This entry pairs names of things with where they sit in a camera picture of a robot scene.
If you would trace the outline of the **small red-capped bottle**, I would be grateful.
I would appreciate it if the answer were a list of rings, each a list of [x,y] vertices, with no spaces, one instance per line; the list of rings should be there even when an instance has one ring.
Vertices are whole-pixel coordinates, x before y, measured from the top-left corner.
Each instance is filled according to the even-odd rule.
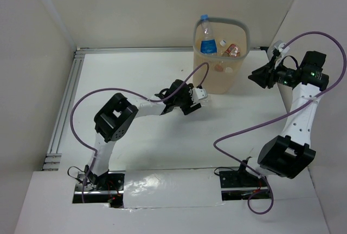
[[[237,58],[240,56],[240,49],[236,44],[231,44],[222,54],[222,57]]]

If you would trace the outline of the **clear bottle front white cap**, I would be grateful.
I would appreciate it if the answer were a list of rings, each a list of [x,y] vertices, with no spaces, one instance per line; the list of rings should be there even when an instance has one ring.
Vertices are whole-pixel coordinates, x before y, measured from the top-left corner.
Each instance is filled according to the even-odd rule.
[[[225,40],[220,40],[219,41],[219,45],[222,46],[222,47],[225,47],[227,44],[227,42]]]

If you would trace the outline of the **blue-labelled blue-capped bottle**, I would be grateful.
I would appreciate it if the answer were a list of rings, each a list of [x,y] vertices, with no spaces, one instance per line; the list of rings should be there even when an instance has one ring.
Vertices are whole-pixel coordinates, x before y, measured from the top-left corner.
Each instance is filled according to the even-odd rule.
[[[200,51],[206,55],[216,55],[217,46],[215,41],[215,36],[213,33],[213,28],[209,21],[208,15],[201,16],[201,28],[203,31],[203,39],[201,40]]]

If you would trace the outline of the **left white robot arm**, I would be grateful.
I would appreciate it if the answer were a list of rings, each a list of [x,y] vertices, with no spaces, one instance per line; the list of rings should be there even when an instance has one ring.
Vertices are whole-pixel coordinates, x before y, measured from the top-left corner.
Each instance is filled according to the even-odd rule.
[[[117,141],[125,136],[136,118],[149,115],[164,115],[180,108],[188,115],[201,108],[201,101],[208,96],[202,87],[182,80],[175,80],[170,88],[165,88],[151,98],[128,100],[121,93],[114,94],[94,117],[97,153],[85,166],[87,182],[95,190],[107,184],[109,162]]]

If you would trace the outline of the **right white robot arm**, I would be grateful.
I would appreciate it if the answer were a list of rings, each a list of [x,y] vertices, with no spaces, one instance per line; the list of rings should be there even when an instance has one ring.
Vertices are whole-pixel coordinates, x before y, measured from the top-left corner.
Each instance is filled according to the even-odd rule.
[[[262,88],[272,88],[278,83],[292,88],[293,93],[292,114],[284,129],[263,146],[258,159],[249,161],[262,175],[293,179],[314,160],[316,152],[310,148],[311,129],[321,93],[329,83],[329,76],[323,73],[325,60],[325,54],[308,51],[302,62],[291,69],[273,56],[248,77]]]

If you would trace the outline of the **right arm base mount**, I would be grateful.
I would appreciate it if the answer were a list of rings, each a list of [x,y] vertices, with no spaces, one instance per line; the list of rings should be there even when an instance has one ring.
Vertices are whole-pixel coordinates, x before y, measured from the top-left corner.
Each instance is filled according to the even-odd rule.
[[[217,167],[214,175],[220,180],[221,197],[223,201],[270,199],[265,181],[246,171],[244,165],[236,167]]]

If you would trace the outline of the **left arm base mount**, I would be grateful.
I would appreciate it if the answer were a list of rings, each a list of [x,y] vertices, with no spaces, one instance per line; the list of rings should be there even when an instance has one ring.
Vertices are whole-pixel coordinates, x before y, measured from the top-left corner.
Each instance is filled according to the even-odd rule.
[[[76,167],[71,166],[67,170],[67,175],[75,180],[73,204],[82,204],[82,189],[85,204],[104,203],[109,207],[120,209],[124,207],[124,180],[125,172],[109,172],[106,181],[100,187],[93,185],[89,180],[83,186],[84,172]]]

